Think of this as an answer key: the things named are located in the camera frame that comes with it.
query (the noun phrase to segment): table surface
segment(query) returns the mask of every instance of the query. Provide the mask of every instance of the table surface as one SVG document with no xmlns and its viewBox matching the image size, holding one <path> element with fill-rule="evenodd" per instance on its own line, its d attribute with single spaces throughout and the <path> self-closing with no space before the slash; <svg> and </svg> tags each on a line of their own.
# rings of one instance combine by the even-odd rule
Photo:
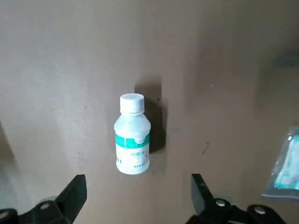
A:
<svg viewBox="0 0 299 224">
<path fill-rule="evenodd" d="M 290 0 L 88 0 L 0 3 L 1 207 L 25 212 L 86 174 L 75 223 L 184 223 L 192 173 L 245 209 L 289 224 L 298 203 L 261 198 L 299 117 Z M 119 96 L 143 93 L 150 167 L 115 166 Z"/>
</svg>

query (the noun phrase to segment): white plastic bottle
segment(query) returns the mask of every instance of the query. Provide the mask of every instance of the white plastic bottle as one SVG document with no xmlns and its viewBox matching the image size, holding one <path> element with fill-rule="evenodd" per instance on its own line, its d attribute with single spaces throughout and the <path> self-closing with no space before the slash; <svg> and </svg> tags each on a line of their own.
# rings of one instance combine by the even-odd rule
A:
<svg viewBox="0 0 299 224">
<path fill-rule="evenodd" d="M 140 174 L 150 165 L 150 122 L 144 113 L 144 96 L 121 96 L 121 116 L 114 124 L 116 166 L 125 174 Z"/>
</svg>

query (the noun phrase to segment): white bottle cap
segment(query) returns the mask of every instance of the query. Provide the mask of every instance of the white bottle cap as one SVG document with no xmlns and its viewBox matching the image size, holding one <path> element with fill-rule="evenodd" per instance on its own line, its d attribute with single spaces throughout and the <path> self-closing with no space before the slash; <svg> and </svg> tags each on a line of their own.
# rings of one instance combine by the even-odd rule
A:
<svg viewBox="0 0 299 224">
<path fill-rule="evenodd" d="M 138 93 L 127 93 L 121 96 L 121 113 L 144 113 L 144 96 Z"/>
</svg>

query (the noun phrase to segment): bottle label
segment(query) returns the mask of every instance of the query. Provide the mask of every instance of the bottle label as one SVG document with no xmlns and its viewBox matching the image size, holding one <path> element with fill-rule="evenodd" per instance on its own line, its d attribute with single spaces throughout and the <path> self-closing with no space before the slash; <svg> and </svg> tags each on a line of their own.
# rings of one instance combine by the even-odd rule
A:
<svg viewBox="0 0 299 224">
<path fill-rule="evenodd" d="M 126 169 L 143 168 L 149 161 L 150 134 L 145 139 L 125 139 L 115 135 L 116 163 Z"/>
</svg>

